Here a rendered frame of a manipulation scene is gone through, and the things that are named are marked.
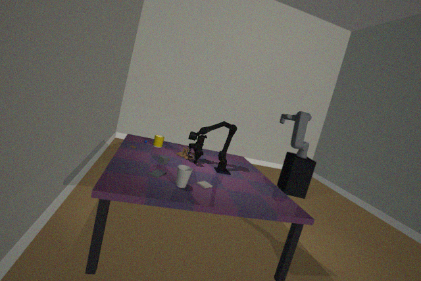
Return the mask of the yellow cup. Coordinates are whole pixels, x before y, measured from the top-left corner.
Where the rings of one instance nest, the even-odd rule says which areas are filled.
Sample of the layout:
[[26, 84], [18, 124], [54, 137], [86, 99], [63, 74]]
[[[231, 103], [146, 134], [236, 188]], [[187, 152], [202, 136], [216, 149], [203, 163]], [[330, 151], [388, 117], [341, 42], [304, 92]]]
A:
[[153, 146], [162, 147], [163, 141], [164, 141], [164, 136], [155, 135]]

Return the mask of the white paper cup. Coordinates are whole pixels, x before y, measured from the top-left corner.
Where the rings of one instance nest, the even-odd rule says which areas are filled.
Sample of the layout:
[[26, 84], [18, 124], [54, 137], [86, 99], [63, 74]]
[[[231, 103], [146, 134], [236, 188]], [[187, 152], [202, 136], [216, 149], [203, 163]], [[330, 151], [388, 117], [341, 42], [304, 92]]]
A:
[[177, 176], [176, 176], [176, 186], [178, 188], [185, 188], [189, 180], [189, 177], [192, 172], [192, 168], [185, 165], [178, 165]]

